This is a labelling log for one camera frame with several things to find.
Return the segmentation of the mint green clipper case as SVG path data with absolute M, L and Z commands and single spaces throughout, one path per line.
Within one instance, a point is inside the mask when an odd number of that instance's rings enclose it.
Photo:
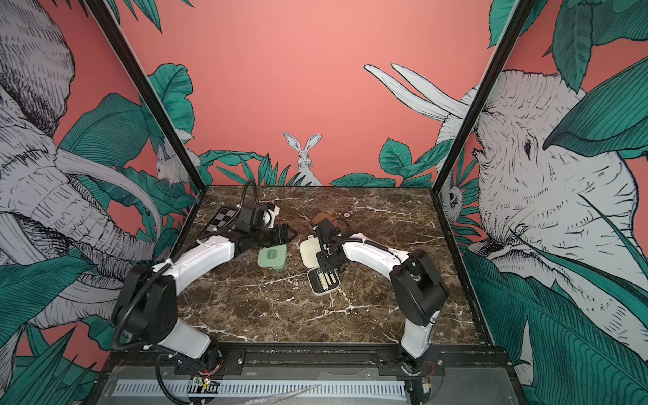
M 258 253 L 258 267 L 271 270 L 282 270 L 287 263 L 287 246 L 265 247 Z

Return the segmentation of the cream clipper case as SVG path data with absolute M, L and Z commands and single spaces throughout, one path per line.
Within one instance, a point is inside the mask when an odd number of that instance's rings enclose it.
M 310 289 L 314 295 L 330 294 L 340 286 L 339 276 L 334 269 L 324 269 L 320 266 L 317 254 L 322 252 L 319 240 L 309 236 L 300 243 L 300 256 L 308 268 L 307 277 Z

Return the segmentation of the brown clipper case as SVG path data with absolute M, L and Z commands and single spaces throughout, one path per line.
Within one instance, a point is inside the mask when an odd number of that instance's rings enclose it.
M 312 219 L 312 223 L 313 224 L 319 224 L 320 222 L 324 221 L 325 219 L 328 220 L 329 222 L 331 222 L 335 227 L 339 227 L 339 223 L 337 222 L 337 219 L 335 219 L 334 217 L 332 217 L 332 215 L 330 215 L 330 214 L 328 214 L 326 212 L 320 212 L 320 213 L 316 214 Z

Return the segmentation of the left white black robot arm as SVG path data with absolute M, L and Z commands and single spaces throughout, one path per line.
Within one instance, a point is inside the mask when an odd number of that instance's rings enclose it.
M 279 213 L 275 202 L 241 200 L 233 214 L 216 214 L 196 241 L 163 263 L 129 270 L 111 316 L 113 349 L 156 346 L 189 359 L 204 357 L 212 340 L 178 317 L 178 295 L 246 251 L 290 242 L 296 233 L 278 224 Z

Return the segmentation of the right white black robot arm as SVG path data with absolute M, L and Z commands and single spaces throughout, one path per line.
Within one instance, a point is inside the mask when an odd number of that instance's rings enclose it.
M 424 356 L 450 297 L 449 288 L 425 251 L 389 248 L 360 232 L 341 231 L 323 219 L 314 225 L 313 235 L 300 243 L 300 256 L 317 295 L 337 289 L 339 273 L 349 263 L 359 263 L 389 279 L 398 309 L 406 318 L 400 346 L 410 359 Z

